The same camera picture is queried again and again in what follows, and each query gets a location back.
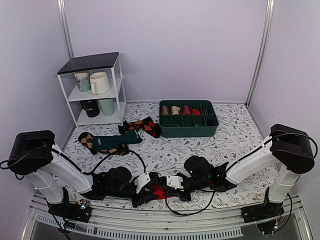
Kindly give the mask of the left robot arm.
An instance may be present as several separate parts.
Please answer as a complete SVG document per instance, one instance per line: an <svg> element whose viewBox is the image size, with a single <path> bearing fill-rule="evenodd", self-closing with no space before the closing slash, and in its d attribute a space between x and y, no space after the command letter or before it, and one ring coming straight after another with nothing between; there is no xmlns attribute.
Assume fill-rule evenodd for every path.
<svg viewBox="0 0 320 240"><path fill-rule="evenodd" d="M123 166L99 173L82 171L55 144L55 134L50 130L19 133L6 164L16 175L29 179L63 217L74 213L74 205L63 198L63 188L56 184L54 176L89 200L126 198L136 208L162 195L147 173L132 180L132 173Z"/></svg>

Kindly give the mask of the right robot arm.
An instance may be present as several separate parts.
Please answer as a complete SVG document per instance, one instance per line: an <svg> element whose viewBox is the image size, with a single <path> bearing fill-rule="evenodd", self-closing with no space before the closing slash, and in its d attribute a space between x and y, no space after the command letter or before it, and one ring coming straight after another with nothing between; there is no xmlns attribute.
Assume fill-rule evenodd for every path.
<svg viewBox="0 0 320 240"><path fill-rule="evenodd" d="M315 166L319 150L317 143L304 131L278 123L270 130L271 133L258 147L233 163L214 167L203 157L189 157L184 168L190 177L179 181L181 189L170 187L165 196L189 196L193 191L206 188L214 194L227 192L255 173L280 164L274 182L266 190L265 202L258 208L262 218L269 218L278 210L278 204L284 201L300 176Z"/></svg>

